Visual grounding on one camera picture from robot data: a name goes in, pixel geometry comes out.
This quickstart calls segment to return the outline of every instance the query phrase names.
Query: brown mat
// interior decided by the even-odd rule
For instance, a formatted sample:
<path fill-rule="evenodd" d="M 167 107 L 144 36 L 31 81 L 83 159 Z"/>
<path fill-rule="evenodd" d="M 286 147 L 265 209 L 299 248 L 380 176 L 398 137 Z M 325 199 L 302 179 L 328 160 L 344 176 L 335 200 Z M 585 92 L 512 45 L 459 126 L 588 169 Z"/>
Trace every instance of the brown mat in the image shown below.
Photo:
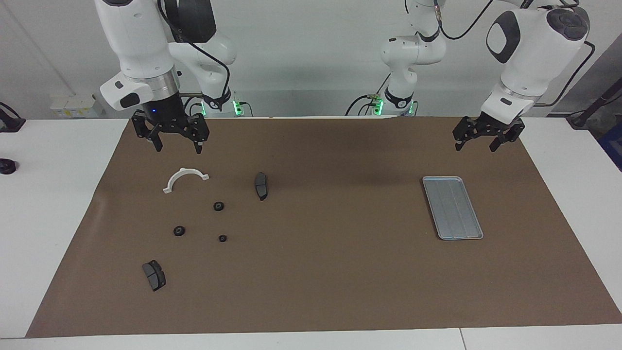
<path fill-rule="evenodd" d="M 457 122 L 210 120 L 201 156 L 128 126 L 27 337 L 622 323 L 522 144 L 458 153 Z M 181 167 L 211 179 L 164 194 Z M 428 175 L 464 179 L 483 240 L 437 238 Z"/>

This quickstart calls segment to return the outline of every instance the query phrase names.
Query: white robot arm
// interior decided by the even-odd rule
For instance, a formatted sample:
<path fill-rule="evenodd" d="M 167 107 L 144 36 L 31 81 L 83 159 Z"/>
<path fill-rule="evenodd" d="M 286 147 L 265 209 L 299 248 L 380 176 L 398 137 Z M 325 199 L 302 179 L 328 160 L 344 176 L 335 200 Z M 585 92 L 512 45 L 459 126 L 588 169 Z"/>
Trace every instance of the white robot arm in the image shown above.
<path fill-rule="evenodd" d="M 506 65 L 500 81 L 481 107 L 476 120 L 464 117 L 454 129 L 456 149 L 480 136 L 494 136 L 490 150 L 514 142 L 524 129 L 520 117 L 543 96 L 576 56 L 590 29 L 580 7 L 515 9 L 500 15 L 486 43 Z"/>
<path fill-rule="evenodd" d="M 102 27 L 121 66 L 121 72 L 100 90 L 117 110 L 142 105 L 144 111 L 137 110 L 132 123 L 138 137 L 151 141 L 157 151 L 162 149 L 159 133 L 177 133 L 192 140 L 201 153 L 210 131 L 202 114 L 186 115 L 173 57 L 197 76 L 206 110 L 215 115 L 233 111 L 233 101 L 228 103 L 231 90 L 226 65 L 233 63 L 236 52 L 230 40 L 215 35 L 210 0 L 165 0 L 165 5 L 166 14 L 162 0 L 95 0 Z M 167 42 L 161 17 L 176 43 Z"/>
<path fill-rule="evenodd" d="M 440 62 L 445 57 L 447 44 L 439 31 L 437 13 L 445 0 L 413 0 L 411 2 L 411 24 L 415 35 L 390 38 L 382 48 L 382 60 L 391 69 L 387 89 L 382 95 L 383 115 L 404 115 L 412 105 L 412 96 L 417 86 L 415 65 Z"/>
<path fill-rule="evenodd" d="M 207 43 L 197 45 L 204 51 L 210 52 L 226 65 L 231 65 L 235 62 L 237 56 L 235 46 L 231 39 L 220 32 L 216 32 Z M 173 57 L 186 65 L 197 78 L 203 93 L 202 104 L 207 117 L 222 118 L 239 115 L 231 90 L 222 98 L 223 103 L 221 105 L 217 103 L 226 81 L 226 72 L 220 64 L 186 43 L 171 42 L 169 43 L 169 50 Z"/>
<path fill-rule="evenodd" d="M 492 151 L 515 141 L 524 128 L 520 116 L 568 66 L 589 31 L 587 13 L 577 7 L 578 1 L 538 9 L 529 9 L 533 0 L 499 1 L 520 7 L 500 15 L 486 38 L 491 54 L 506 69 L 481 107 L 479 119 L 465 118 L 454 130 L 458 150 L 479 136 L 496 136 Z M 440 62 L 446 51 L 441 17 L 445 1 L 411 0 L 407 4 L 417 32 L 391 38 L 383 45 L 381 56 L 391 69 L 389 85 L 380 97 L 383 115 L 408 114 L 417 85 L 413 66 Z"/>

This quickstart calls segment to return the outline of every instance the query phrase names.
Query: silver tray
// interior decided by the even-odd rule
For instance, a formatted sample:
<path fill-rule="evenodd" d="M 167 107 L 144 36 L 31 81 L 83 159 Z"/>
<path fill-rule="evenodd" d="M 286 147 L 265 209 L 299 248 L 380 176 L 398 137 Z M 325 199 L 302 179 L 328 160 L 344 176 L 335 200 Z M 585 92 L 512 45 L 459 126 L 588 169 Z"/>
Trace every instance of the silver tray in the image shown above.
<path fill-rule="evenodd" d="M 484 237 L 461 178 L 426 176 L 423 183 L 436 231 L 441 239 L 465 240 Z"/>

